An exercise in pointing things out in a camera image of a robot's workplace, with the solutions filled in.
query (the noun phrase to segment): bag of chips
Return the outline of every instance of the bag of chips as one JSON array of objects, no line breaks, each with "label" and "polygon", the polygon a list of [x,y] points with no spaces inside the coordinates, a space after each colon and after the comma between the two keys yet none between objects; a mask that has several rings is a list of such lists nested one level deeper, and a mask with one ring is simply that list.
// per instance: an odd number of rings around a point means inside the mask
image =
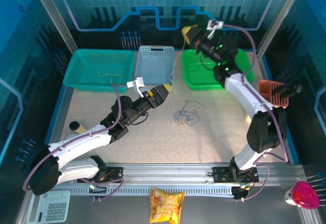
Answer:
[{"label": "bag of chips", "polygon": [[153,188],[151,191],[151,217],[149,223],[168,221],[170,224],[180,224],[181,207],[185,192],[168,193]]}]

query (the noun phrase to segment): string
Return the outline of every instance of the string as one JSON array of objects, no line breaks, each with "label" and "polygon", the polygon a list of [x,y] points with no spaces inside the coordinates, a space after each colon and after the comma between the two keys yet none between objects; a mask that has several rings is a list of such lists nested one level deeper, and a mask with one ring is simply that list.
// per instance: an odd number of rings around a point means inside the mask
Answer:
[{"label": "string", "polygon": [[196,102],[200,105],[200,102],[187,100],[184,103],[182,110],[179,110],[174,114],[174,120],[172,121],[172,124],[178,122],[182,128],[187,128],[188,126],[193,126],[199,122],[200,119],[197,116],[197,111],[189,110],[189,102]]},{"label": "string", "polygon": [[104,77],[104,76],[106,76],[106,75],[119,76],[119,77],[122,78],[122,80],[123,80],[123,82],[124,82],[124,78],[123,78],[123,76],[120,75],[120,74],[110,74],[110,73],[106,73],[106,74],[100,75],[100,71],[99,71],[99,72],[97,73],[97,75],[98,75],[98,77]]},{"label": "string", "polygon": [[183,47],[182,47],[181,51],[179,52],[179,54],[177,55],[177,57],[175,57],[175,60],[174,60],[174,67],[173,67],[172,73],[171,73],[168,77],[170,77],[171,75],[174,74],[174,69],[175,69],[175,67],[176,67],[176,65],[177,65],[177,60],[178,60],[179,56],[182,54],[182,52],[183,52],[183,50],[184,50],[184,47],[185,47],[185,40],[184,40],[184,42],[183,42]]}]

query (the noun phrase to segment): teal basket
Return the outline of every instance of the teal basket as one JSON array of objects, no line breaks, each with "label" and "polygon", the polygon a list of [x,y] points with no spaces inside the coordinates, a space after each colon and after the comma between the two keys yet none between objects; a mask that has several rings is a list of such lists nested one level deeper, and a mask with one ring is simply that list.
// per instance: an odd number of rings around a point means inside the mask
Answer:
[{"label": "teal basket", "polygon": [[[111,84],[131,80],[134,53],[129,50],[78,49],[72,56],[63,84],[80,91],[114,92]],[[127,87],[117,88],[125,93]]]}]

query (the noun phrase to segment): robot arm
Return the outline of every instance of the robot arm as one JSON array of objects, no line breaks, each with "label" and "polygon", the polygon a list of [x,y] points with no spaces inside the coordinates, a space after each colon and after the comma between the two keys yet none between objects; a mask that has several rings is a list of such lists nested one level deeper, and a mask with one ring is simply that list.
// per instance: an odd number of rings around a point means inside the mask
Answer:
[{"label": "robot arm", "polygon": [[[139,84],[139,79],[136,79],[133,84],[129,83],[128,87],[137,87]],[[120,97],[120,119],[109,131],[92,135],[92,133],[109,128],[114,124],[119,113],[118,100],[111,107],[112,112],[91,130],[58,143],[35,145],[31,149],[28,157],[21,165],[22,172],[26,177],[40,160],[53,150],[61,147],[61,150],[45,160],[32,175],[29,186],[35,195],[43,194],[51,190],[56,184],[69,180],[93,178],[95,182],[98,182],[102,179],[107,167],[98,156],[92,156],[86,160],[72,160],[123,137],[128,132],[128,126],[132,125],[139,117],[148,116],[147,111],[149,109],[156,108],[165,101],[170,91],[170,85],[157,86],[143,93],[140,93],[139,89],[135,89],[135,91],[138,92],[140,98],[134,102],[128,96]],[[74,139],[76,141],[66,147],[62,147],[66,142]]]},{"label": "robot arm", "polygon": [[283,139],[286,135],[286,113],[282,107],[274,108],[243,77],[235,63],[238,54],[238,40],[235,37],[226,35],[218,45],[211,41],[214,32],[221,29],[223,24],[222,21],[210,20],[206,31],[197,26],[187,26],[182,29],[182,34],[187,44],[196,49],[197,54],[202,53],[216,63],[213,69],[215,79],[232,93],[252,119],[247,132],[248,144],[240,154],[231,159],[230,175],[236,179],[240,175],[246,175],[246,172],[249,173],[262,154],[280,144],[268,109],[277,118]]}]

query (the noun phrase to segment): pink lid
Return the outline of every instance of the pink lid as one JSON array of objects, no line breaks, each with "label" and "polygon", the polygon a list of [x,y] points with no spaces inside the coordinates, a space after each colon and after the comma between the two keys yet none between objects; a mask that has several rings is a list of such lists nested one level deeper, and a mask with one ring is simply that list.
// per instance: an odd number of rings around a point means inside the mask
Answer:
[{"label": "pink lid", "polygon": [[307,182],[298,182],[292,189],[292,199],[296,205],[306,209],[319,207],[320,201],[316,191]]}]

